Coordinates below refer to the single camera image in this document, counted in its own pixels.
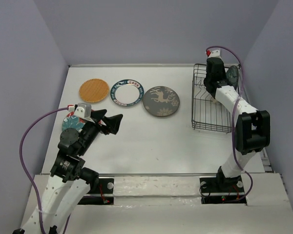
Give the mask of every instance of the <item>snowflake design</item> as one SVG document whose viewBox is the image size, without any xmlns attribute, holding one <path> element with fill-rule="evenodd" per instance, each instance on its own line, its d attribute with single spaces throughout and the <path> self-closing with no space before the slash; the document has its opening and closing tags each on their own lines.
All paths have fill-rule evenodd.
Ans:
<svg viewBox="0 0 293 234">
<path fill-rule="evenodd" d="M 172 110 L 170 110 L 169 108 L 167 109 L 163 108 L 163 109 L 160 109 L 160 111 L 158 111 L 157 114 L 159 116 L 169 116 L 172 114 Z"/>
<path fill-rule="evenodd" d="M 177 100 L 173 100 L 173 101 L 171 102 L 171 105 L 172 105 L 172 106 L 178 106 L 178 105 L 179 105 L 179 102 L 178 102 Z"/>
<path fill-rule="evenodd" d="M 169 88 L 167 88 L 167 87 L 165 87 L 165 92 L 166 92 L 166 93 L 172 93 L 173 90 L 172 90 L 172 89 L 169 89 Z"/>
</svg>

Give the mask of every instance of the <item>reindeer design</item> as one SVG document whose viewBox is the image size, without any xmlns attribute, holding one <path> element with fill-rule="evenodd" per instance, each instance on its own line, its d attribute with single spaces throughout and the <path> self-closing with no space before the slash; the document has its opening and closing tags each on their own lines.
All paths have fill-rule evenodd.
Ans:
<svg viewBox="0 0 293 234">
<path fill-rule="evenodd" d="M 158 96 L 157 98 L 155 98 L 155 97 L 151 98 L 155 102 L 166 102 L 166 103 L 168 103 L 168 102 L 171 102 L 171 101 L 175 100 L 175 97 L 174 97 L 175 94 L 172 93 L 172 92 L 168 95 L 167 98 L 164 98 L 163 91 L 159 91 L 159 89 L 152 89 L 152 91 L 150 91 L 150 93 L 156 94 Z"/>
</svg>

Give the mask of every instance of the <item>wall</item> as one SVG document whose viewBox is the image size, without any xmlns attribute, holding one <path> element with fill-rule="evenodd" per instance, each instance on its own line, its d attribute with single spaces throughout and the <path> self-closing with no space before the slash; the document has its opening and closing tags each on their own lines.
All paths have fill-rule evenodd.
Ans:
<svg viewBox="0 0 293 234">
<path fill-rule="evenodd" d="M 19 161 L 26 128 L 57 108 L 67 65 L 32 0 L 0 0 L 0 234 L 19 228 L 30 182 Z M 24 158 L 39 173 L 54 118 L 25 140 Z"/>
<path fill-rule="evenodd" d="M 34 0 L 68 64 L 204 62 L 221 44 L 245 58 L 277 0 Z"/>
<path fill-rule="evenodd" d="M 293 208 L 293 0 L 280 0 L 245 67 L 251 103 L 271 114 L 267 151 L 273 168 L 283 174 Z"/>
</svg>

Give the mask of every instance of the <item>black wire rack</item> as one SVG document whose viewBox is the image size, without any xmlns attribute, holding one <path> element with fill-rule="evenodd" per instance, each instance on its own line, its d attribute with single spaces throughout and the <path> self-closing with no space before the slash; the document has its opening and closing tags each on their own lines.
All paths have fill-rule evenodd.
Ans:
<svg viewBox="0 0 293 234">
<path fill-rule="evenodd" d="M 231 132 L 230 112 L 206 90 L 206 65 L 195 64 L 192 81 L 192 128 Z"/>
</svg>

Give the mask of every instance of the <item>robotic arm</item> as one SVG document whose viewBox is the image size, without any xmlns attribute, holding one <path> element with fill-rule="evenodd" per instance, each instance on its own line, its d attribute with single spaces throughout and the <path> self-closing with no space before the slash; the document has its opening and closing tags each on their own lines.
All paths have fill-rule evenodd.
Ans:
<svg viewBox="0 0 293 234">
<path fill-rule="evenodd" d="M 91 111 L 91 105 L 84 103 L 69 106 L 68 110 L 87 122 L 80 131 L 68 128 L 61 133 L 59 152 L 41 198 L 42 210 L 37 206 L 29 220 L 13 234 L 41 234 L 40 215 L 47 233 L 59 233 L 82 197 L 99 184 L 99 174 L 83 167 L 85 161 L 81 156 L 99 133 L 117 134 L 123 115 L 105 117 L 106 110 Z"/>
<path fill-rule="evenodd" d="M 227 78 L 224 63 L 217 53 L 212 52 L 207 59 L 204 85 L 212 97 L 232 114 L 239 94 Z M 270 143 L 270 115 L 267 111 L 257 110 L 240 98 L 235 110 L 234 125 L 236 158 L 244 168 L 256 152 L 262 151 Z M 220 188 L 228 188 L 236 184 L 240 176 L 241 169 L 232 153 L 218 170 L 217 184 Z"/>
</svg>

